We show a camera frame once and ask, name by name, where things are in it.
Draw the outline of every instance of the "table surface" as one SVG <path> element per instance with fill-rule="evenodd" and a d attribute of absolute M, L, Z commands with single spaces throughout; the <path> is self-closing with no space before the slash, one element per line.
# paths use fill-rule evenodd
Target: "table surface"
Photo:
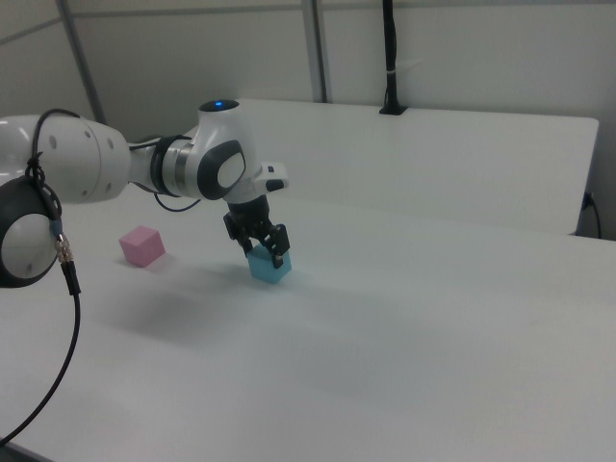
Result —
<path fill-rule="evenodd" d="M 579 117 L 240 100 L 288 196 L 575 233 L 599 123 Z"/>
<path fill-rule="evenodd" d="M 616 455 L 616 246 L 278 192 L 294 269 L 251 279 L 225 204 L 135 187 L 66 206 L 83 326 L 15 439 L 58 461 L 605 461 Z M 161 231 L 147 269 L 117 239 Z M 0 434 L 55 377 L 73 311 L 54 268 L 3 290 Z"/>

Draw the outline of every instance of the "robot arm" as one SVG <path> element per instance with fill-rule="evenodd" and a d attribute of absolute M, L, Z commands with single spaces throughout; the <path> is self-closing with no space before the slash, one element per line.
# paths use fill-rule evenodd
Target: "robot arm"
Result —
<path fill-rule="evenodd" d="M 43 277 L 56 256 L 49 217 L 23 176 L 37 116 L 0 119 L 0 287 Z M 240 104 L 211 101 L 186 135 L 129 144 L 111 127 L 83 118 L 51 116 L 40 127 L 38 151 L 46 183 L 65 203 L 112 199 L 128 183 L 152 193 L 224 199 L 224 222 L 244 253 L 250 239 L 268 249 L 275 268 L 289 250 L 286 228 L 269 219 L 266 194 L 288 186 L 282 164 L 259 163 Z"/>

